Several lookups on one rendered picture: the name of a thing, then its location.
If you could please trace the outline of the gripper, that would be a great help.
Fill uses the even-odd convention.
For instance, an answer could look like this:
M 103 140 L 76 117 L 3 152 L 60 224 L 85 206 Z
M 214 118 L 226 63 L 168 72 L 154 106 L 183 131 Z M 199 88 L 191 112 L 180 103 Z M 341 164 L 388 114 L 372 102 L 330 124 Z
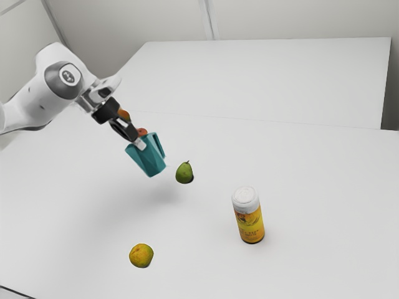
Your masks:
M 147 145 L 138 136 L 137 129 L 130 121 L 125 121 L 118 116 L 120 108 L 119 102 L 115 98 L 110 97 L 103 105 L 92 113 L 92 118 L 100 125 L 108 122 L 111 128 L 122 138 L 128 140 L 140 151 L 143 151 Z

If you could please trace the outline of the teal faceted mug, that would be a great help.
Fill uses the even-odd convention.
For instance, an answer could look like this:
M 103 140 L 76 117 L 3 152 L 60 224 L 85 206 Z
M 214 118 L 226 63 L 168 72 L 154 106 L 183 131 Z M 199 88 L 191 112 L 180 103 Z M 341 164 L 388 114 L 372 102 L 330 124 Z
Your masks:
M 125 152 L 149 178 L 166 168 L 165 152 L 155 132 L 139 137 Z

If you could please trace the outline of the green pear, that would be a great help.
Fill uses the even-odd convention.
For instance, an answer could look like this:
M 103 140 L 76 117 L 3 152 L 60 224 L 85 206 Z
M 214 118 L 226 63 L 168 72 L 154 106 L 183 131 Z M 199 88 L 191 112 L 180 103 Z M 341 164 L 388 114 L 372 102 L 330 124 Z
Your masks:
M 188 184 L 194 180 L 193 169 L 189 161 L 185 161 L 179 165 L 175 173 L 175 179 L 181 184 Z

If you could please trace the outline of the yellow orange round fruit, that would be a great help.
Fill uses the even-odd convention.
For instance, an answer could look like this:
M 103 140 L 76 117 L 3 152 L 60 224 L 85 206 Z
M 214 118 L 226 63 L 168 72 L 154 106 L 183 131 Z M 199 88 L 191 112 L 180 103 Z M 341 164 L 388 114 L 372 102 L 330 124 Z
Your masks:
M 129 261 L 138 268 L 146 268 L 151 264 L 154 256 L 153 249 L 147 244 L 136 244 L 129 253 Z

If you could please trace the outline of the yellow can with white top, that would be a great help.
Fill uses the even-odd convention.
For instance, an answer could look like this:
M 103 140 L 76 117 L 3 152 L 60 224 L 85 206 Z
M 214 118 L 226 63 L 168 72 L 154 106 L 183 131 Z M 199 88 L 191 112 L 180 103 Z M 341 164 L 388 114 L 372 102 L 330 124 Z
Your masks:
M 231 202 L 241 239 L 248 244 L 260 242 L 265 229 L 257 191 L 252 186 L 241 186 L 233 192 Z

